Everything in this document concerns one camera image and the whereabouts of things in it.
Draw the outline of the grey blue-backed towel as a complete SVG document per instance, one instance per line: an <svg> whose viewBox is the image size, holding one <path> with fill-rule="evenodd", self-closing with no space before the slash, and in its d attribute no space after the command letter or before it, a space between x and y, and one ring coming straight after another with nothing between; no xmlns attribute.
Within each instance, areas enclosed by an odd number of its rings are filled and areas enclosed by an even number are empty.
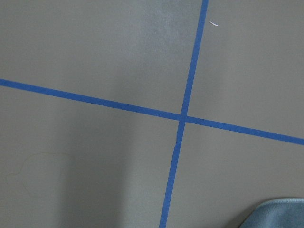
<svg viewBox="0 0 304 228"><path fill-rule="evenodd" d="M304 199L277 198L249 207L227 223L227 228L302 228Z"/></svg>

